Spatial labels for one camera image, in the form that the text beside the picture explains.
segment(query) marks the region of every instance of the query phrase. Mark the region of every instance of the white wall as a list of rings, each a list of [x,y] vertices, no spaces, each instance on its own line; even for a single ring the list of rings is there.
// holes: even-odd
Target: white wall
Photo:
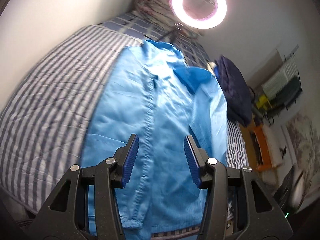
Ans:
[[[21,79],[79,28],[127,11],[132,0],[10,0],[0,16],[0,111]]]

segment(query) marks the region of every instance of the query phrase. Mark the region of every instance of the bed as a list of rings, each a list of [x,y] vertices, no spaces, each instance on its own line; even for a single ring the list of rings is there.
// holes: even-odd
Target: bed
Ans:
[[[24,78],[0,116],[0,185],[37,213],[68,167],[80,163],[91,116],[125,46],[140,46],[165,33],[131,13],[83,27],[40,60]],[[179,38],[175,47],[187,65],[210,61],[196,41]],[[239,124],[228,121],[227,164],[248,164]],[[196,234],[199,225],[154,233],[153,239]]]

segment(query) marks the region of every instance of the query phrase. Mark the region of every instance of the glowing ring light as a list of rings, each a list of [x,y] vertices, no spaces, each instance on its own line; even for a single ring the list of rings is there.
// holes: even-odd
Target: glowing ring light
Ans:
[[[191,18],[183,9],[183,0],[171,0],[171,9],[175,15],[186,25],[198,29],[210,29],[220,24],[227,13],[226,0],[216,0],[217,10],[213,11],[210,15],[203,19]]]

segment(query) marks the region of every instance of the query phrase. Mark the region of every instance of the striped bed sheet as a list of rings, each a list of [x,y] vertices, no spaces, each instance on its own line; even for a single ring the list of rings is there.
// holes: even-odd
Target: striped bed sheet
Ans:
[[[16,89],[0,115],[0,187],[25,208],[37,213],[67,168],[80,163],[117,55],[141,42],[104,25],[83,27],[39,61]],[[237,123],[228,122],[227,163],[233,168],[248,163]],[[192,235],[198,226],[159,234],[177,239],[180,231]]]

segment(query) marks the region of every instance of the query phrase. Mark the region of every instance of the orange object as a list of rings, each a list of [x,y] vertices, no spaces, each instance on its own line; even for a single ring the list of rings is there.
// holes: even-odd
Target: orange object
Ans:
[[[269,170],[272,168],[271,158],[269,154],[267,140],[262,130],[262,125],[254,127],[253,132],[255,133],[255,136],[259,144],[262,163],[263,163],[262,165],[257,164],[257,171]]]

